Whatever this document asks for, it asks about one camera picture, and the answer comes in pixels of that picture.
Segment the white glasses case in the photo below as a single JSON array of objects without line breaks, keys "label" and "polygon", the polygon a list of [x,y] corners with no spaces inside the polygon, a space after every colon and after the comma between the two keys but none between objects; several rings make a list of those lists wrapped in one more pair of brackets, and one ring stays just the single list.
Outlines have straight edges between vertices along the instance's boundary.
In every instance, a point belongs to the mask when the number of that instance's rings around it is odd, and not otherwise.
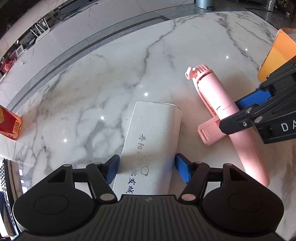
[{"label": "white glasses case", "polygon": [[182,115],[173,104],[135,104],[114,180],[118,198],[168,194]]}]

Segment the orange rimmed white box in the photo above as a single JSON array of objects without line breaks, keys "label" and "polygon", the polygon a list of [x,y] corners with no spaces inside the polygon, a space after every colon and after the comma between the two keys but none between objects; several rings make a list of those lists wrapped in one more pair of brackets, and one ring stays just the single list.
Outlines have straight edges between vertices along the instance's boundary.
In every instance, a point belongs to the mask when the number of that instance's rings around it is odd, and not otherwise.
[{"label": "orange rimmed white box", "polygon": [[295,56],[295,32],[295,28],[278,30],[274,43],[259,68],[257,77],[261,82],[264,82],[268,75]]}]

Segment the orange liquid bottle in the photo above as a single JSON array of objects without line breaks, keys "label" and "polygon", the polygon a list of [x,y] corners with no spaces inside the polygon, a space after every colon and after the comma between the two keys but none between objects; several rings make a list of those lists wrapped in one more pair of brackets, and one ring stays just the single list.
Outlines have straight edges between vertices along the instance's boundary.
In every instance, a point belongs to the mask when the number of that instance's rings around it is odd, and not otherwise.
[{"label": "orange liquid bottle", "polygon": [[11,140],[16,140],[22,129],[22,119],[4,108],[0,107],[0,134],[10,138]]}]

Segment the grey metal trash bin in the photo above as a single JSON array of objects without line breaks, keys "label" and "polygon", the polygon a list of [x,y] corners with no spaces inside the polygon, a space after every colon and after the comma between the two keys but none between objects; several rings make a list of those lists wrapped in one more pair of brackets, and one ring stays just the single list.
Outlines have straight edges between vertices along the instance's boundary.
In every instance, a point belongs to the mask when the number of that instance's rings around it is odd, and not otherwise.
[{"label": "grey metal trash bin", "polygon": [[196,7],[200,9],[206,10],[214,10],[215,9],[215,1],[214,0],[195,0]]}]

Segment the white wifi router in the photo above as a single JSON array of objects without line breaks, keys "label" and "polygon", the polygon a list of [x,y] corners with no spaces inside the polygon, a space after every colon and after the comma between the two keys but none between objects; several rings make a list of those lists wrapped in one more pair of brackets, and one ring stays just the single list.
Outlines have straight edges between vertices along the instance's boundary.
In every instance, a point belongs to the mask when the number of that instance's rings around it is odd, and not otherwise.
[{"label": "white wifi router", "polygon": [[31,33],[36,37],[36,43],[45,37],[50,31],[50,27],[45,18],[37,21],[33,27],[30,28]]}]

